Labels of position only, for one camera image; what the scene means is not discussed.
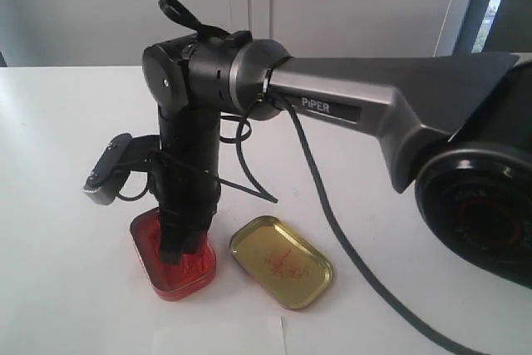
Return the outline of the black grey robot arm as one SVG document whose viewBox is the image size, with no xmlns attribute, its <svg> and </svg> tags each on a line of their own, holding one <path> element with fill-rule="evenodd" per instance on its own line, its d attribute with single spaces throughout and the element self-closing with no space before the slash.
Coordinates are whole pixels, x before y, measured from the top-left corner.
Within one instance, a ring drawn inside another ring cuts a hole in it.
<svg viewBox="0 0 532 355">
<path fill-rule="evenodd" d="M 531 57 L 292 57 L 248 32 L 147 47 L 160 121 L 196 111 L 266 121 L 281 111 L 375 137 L 392 187 L 413 186 L 431 232 L 476 267 L 531 285 Z"/>
</svg>

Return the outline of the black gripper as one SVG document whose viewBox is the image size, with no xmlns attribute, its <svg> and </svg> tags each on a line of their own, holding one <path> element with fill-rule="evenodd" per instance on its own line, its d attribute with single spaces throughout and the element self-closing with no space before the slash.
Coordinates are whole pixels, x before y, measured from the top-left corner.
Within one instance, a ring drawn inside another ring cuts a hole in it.
<svg viewBox="0 0 532 355">
<path fill-rule="evenodd" d="M 159 256 L 180 264 L 204 246 L 220 197 L 220 183 L 161 151 L 149 154 L 149 191 L 160 210 Z"/>
</svg>

